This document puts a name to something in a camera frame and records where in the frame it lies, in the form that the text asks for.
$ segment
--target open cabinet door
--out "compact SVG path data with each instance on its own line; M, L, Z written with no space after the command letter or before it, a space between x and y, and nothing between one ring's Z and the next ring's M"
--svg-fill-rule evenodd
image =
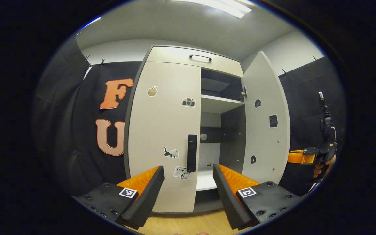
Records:
M191 107L182 105L194 99ZM201 119L201 68L185 64L146 62L134 93L130 115L128 156L130 176L162 165L164 182L153 212L191 212L194 209ZM188 136L197 135L187 167Z
M242 174L279 183L290 149L290 115L281 82L259 52L242 77L246 87L246 150Z

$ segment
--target sticker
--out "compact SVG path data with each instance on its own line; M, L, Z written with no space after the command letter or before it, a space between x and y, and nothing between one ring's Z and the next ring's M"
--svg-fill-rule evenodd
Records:
M276 114L269 116L269 127L278 127L278 118L276 117Z
M163 148L164 148L163 156L169 157L169 158L179 158L179 150L174 149L174 150L167 151L166 146L163 146Z
M201 134L200 135L201 140L206 140L207 139L207 134Z
M182 106L194 108L195 99L191 99L191 98L182 99Z
M253 164L255 162L256 162L256 157L252 155L252 157L250 158L250 163Z
M121 196L125 196L125 197L128 197L128 198L133 198L134 195L136 195L136 192L137 192L137 190L124 188L124 189L119 193L119 195L121 195Z
M191 172L184 172L181 175L181 179L183 180L189 180L188 177L191 175Z
M257 100L255 101L255 108L258 108L258 107L261 106L261 105L262 105L261 100L260 100L260 99L257 99Z
M251 187L246 188L246 189L240 189L240 190L237 190L237 191L240 193L240 196L242 196L242 198L256 194L256 192Z
M186 167L180 167L180 166L177 166L175 168L175 172L173 172L173 176L174 177L178 177L180 176L182 173L186 172L187 171L187 168Z
M148 96L150 97L154 97L157 93L158 93L158 86L153 86L152 88L148 89L148 92L146 92L146 94L148 94Z

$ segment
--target hand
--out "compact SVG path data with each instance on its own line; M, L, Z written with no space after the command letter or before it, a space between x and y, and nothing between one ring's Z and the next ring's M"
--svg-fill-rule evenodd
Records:
M202 232L202 233L199 233L199 234L197 234L197 235L209 235L208 233L206 233L206 232Z
M332 165L335 163L335 161L336 161L336 154L333 155L332 159L327 160L324 164L323 163L317 163L316 164L316 169L314 169L313 178L317 178L318 177L318 175L321 173L321 168L323 168L325 164L329 165L329 168L327 168L326 173L324 174L326 176L327 173L329 172L330 168L332 167Z

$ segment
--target ceiling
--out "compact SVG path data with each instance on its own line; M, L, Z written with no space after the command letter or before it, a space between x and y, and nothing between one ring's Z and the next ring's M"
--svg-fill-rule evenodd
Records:
M83 28L80 49L131 39L169 40L191 44L244 60L294 28L260 6L237 19L217 9L193 3L134 0Z

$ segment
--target white shelf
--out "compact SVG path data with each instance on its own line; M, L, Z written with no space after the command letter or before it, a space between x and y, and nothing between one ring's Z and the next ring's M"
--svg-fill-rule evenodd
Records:
M197 191L216 189L217 185L213 179L213 171L199 171L197 174Z
M201 95L201 111L207 113L224 113L244 105L243 101L230 100L211 95Z

